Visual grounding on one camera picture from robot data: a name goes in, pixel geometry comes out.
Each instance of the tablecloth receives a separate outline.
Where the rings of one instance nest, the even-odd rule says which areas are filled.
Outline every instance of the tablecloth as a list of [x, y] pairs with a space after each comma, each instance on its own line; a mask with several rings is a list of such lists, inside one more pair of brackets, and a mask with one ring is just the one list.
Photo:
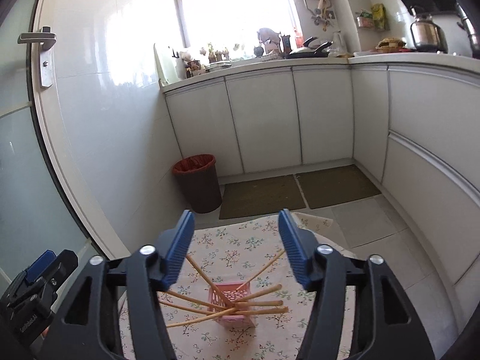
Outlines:
[[[321, 243], [328, 243], [343, 255], [354, 257], [321, 234], [332, 220], [317, 216], [293, 213], [297, 224], [312, 230]], [[278, 233], [278, 215], [266, 216], [235, 225], [196, 230], [189, 254], [214, 282], [243, 281], [256, 274], [283, 245]], [[278, 300], [288, 306], [283, 314], [258, 315], [256, 327], [225, 328], [215, 321], [168, 329], [177, 358], [180, 360], [287, 360], [295, 359], [309, 320], [315, 293], [307, 293], [295, 281], [286, 254], [273, 263], [250, 284], [251, 292], [257, 292], [276, 284], [282, 289], [253, 300]], [[192, 298], [207, 301], [208, 285], [186, 261], [171, 290]], [[205, 306], [158, 293], [164, 302], [181, 304], [205, 310]], [[354, 319], [354, 288], [346, 291], [344, 328], [338, 359], [349, 356]], [[162, 306], [165, 323], [183, 322], [199, 317], [169, 306]], [[128, 322], [128, 298], [120, 315], [120, 329], [125, 357], [134, 359]]]

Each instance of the window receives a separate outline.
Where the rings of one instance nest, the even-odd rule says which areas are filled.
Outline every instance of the window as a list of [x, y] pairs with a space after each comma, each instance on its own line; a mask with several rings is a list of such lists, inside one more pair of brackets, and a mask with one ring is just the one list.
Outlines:
[[[293, 0], [178, 0], [187, 47], [215, 49], [227, 47], [232, 57], [251, 57], [258, 45], [257, 31], [271, 28], [290, 35], [297, 27], [291, 4]], [[240, 44], [237, 52], [235, 44]]]

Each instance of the white countertop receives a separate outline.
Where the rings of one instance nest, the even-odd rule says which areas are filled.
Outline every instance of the white countertop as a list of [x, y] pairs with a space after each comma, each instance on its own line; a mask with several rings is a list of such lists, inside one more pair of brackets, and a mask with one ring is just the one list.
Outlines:
[[201, 74], [200, 76], [184, 79], [183, 81], [162, 87], [162, 91], [169, 92], [187, 85], [201, 83], [203, 81], [230, 76], [233, 74], [261, 71], [273, 68], [289, 68], [305, 65], [358, 65], [358, 64], [391, 64], [391, 63], [414, 63], [442, 66], [446, 68], [461, 69], [472, 73], [480, 74], [480, 60], [465, 56], [449, 54], [432, 54], [430, 52], [405, 52], [397, 54], [377, 54], [358, 56], [354, 58], [300, 58], [300, 59], [279, 59], [275, 61], [257, 62], [245, 64], [228, 69], [218, 70], [212, 73]]

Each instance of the tile floor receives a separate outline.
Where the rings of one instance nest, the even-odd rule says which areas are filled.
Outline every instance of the tile floor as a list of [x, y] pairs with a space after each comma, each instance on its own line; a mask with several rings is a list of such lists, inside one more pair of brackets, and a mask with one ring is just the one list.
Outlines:
[[[457, 325], [445, 288], [429, 257], [407, 224], [383, 195], [336, 206], [296, 210], [334, 220], [323, 234], [359, 258], [380, 254], [406, 290], [427, 331], [436, 358], [457, 337]], [[219, 220], [220, 209], [197, 214], [196, 228], [218, 227], [264, 215]]]

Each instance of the silver screw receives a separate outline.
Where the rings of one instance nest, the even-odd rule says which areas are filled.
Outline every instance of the silver screw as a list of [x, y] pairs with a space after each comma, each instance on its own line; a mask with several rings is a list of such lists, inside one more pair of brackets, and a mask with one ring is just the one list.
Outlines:
[[148, 256], [153, 252], [155, 252], [155, 246], [153, 245], [145, 245], [140, 249], [140, 253], [143, 254], [144, 256]]
[[103, 262], [103, 257], [102, 256], [93, 256], [91, 259], [90, 259], [90, 264], [92, 264], [93, 266], [97, 266], [98, 264], [102, 264]]
[[333, 252], [333, 248], [330, 245], [319, 245], [317, 247], [317, 252], [321, 254], [331, 254]]
[[383, 262], [385, 261], [385, 260], [383, 259], [383, 257], [382, 257], [382, 256], [379, 256], [378, 254], [372, 254], [372, 255], [370, 256], [369, 260], [370, 260], [372, 263], [377, 264], [378, 266], [379, 266], [380, 264], [383, 264]]

